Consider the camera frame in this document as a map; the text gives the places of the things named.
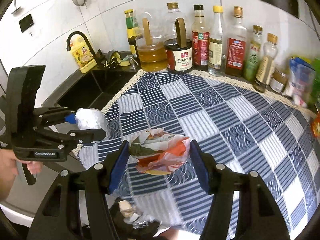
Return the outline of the left hand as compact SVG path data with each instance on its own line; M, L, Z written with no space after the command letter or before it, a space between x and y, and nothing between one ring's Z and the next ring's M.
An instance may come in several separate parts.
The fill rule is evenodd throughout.
M31 174L38 174L42 170L42 162L18 160L13 150L1 149L0 160L1 202L7 199L14 184L15 178L18 175L16 162L26 164L27 169Z

